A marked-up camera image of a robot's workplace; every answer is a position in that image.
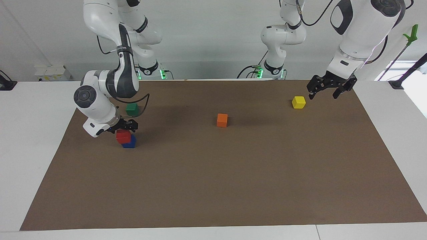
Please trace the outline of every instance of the green light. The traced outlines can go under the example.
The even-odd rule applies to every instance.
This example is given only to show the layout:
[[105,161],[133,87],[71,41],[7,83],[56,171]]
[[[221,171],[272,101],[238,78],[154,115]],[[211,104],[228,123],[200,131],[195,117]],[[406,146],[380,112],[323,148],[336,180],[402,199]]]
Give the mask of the green light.
[[263,78],[264,69],[260,68],[257,73],[257,78]]
[[160,69],[160,76],[162,80],[165,80],[167,78],[165,72],[163,70]]

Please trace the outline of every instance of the yellow cube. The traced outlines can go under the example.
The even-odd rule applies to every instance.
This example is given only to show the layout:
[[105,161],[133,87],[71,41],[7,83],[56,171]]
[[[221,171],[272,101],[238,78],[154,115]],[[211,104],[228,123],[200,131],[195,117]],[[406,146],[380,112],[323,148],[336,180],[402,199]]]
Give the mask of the yellow cube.
[[292,105],[295,109],[303,109],[305,107],[305,98],[301,96],[294,97]]

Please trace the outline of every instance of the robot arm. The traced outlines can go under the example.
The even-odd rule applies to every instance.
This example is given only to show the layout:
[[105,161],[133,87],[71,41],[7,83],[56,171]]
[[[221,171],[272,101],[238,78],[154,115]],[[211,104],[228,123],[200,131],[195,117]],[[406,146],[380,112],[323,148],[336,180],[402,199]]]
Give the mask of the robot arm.
[[142,64],[152,63],[152,50],[140,46],[161,41],[160,33],[148,23],[142,12],[138,12],[139,6],[138,0],[84,1],[86,25],[97,35],[113,41],[119,57],[119,66],[115,70],[87,72],[74,93],[77,108],[88,117],[83,128],[92,137],[96,138],[105,131],[115,133],[117,129],[138,129],[134,120],[125,121],[121,117],[108,98],[135,96],[139,90],[139,79],[134,54],[136,52]]
[[402,19],[405,7],[403,0],[341,0],[332,13],[331,24],[343,35],[342,41],[326,74],[315,75],[307,85],[310,99],[326,88],[337,88],[335,99],[350,91],[357,81],[354,73]]
[[[301,8],[305,0],[300,1]],[[286,58],[286,45],[297,45],[304,42],[307,31],[301,24],[295,0],[283,0],[280,16],[285,25],[271,25],[263,29],[261,40],[268,48],[267,58],[263,63],[265,73],[273,79],[279,79]]]

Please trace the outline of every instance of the green cube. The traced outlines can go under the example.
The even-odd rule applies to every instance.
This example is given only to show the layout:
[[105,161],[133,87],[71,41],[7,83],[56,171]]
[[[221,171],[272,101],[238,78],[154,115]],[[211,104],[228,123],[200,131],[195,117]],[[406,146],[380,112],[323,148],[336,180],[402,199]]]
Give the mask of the green cube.
[[131,117],[138,116],[138,114],[139,114],[138,104],[137,103],[128,104],[126,106],[126,113]]

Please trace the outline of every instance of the round joint cap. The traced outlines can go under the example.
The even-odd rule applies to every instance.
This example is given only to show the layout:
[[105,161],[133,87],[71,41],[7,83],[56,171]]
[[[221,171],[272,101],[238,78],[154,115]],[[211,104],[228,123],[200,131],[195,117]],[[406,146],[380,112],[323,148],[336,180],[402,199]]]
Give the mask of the round joint cap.
[[81,86],[74,93],[74,102],[81,108],[88,108],[95,102],[97,91],[91,86]]
[[386,17],[394,17],[402,9],[396,0],[371,0],[372,6]]

